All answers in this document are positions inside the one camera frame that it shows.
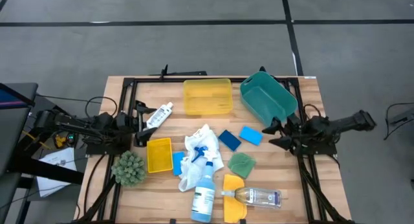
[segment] gray floor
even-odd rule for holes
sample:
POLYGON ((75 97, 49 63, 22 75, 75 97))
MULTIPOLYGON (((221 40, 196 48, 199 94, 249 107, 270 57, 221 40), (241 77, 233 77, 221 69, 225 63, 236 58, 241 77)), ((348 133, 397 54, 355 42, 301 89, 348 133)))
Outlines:
MULTIPOLYGON (((293 19, 414 19, 414 0, 289 3, 293 19)), ((284 16, 281 0, 8 0, 0 21, 284 16)), ((414 25, 296 25, 295 31, 303 72, 318 77, 327 115, 340 118, 364 109, 378 124, 370 133, 343 134, 338 144, 353 219, 360 223, 411 223, 414 126, 404 126, 387 141, 382 138, 386 107, 414 101, 414 25)), ((167 63, 170 71, 205 70, 210 75, 249 75, 261 65, 275 75, 296 73, 284 25, 1 27, 0 36, 1 81, 37 82, 44 95, 102 95, 109 75, 159 73, 167 63)), ((83 114, 82 103, 56 103, 75 115, 83 114)), ((77 192, 63 189, 55 196, 65 199, 38 201, 37 207, 31 206, 27 223, 71 220, 77 192)), ((18 190, 15 197, 23 194, 18 190)), ((12 206, 7 223, 13 223, 18 207, 18 202, 12 206)))

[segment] white cloth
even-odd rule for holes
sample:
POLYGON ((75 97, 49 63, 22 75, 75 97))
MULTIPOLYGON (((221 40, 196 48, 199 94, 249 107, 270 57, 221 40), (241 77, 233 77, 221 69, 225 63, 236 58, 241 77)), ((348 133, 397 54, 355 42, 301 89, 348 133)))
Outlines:
POLYGON ((197 130, 192 136, 185 138, 185 145, 187 148, 187 156, 181 161, 181 181, 179 189, 185 192, 195 187, 197 182, 201 179, 202 169, 206 166, 207 158, 200 156, 196 161, 191 162, 196 156, 195 147, 207 146, 208 151, 212 152, 216 157, 213 159, 213 169, 216 172, 218 169, 224 167, 223 160, 219 151, 219 141, 210 127, 205 124, 201 129, 197 130))

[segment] teal plastic bin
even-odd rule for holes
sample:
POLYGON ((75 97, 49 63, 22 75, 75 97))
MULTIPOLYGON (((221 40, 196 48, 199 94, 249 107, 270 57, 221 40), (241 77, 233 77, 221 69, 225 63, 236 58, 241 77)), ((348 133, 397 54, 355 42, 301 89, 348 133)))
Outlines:
POLYGON ((257 72, 240 84, 241 102, 266 127, 273 117, 280 121, 294 113, 298 101, 266 72, 257 72))

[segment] clear plastic bottle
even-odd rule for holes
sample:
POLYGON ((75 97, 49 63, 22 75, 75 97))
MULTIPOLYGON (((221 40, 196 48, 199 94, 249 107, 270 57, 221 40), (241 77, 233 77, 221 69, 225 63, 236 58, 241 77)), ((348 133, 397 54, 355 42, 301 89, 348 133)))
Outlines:
POLYGON ((233 191, 222 191, 221 195, 234 197, 236 200, 257 207, 280 208, 281 192, 263 188, 238 188, 233 191))

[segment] green sponge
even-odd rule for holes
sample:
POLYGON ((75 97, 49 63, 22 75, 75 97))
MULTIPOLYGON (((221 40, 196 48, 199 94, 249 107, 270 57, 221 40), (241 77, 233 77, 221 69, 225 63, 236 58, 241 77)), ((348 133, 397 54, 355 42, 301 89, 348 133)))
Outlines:
POLYGON ((252 171, 255 163, 255 160, 251 156, 245 153, 235 153, 228 161, 227 166, 233 173, 243 177, 243 179, 246 179, 252 171))

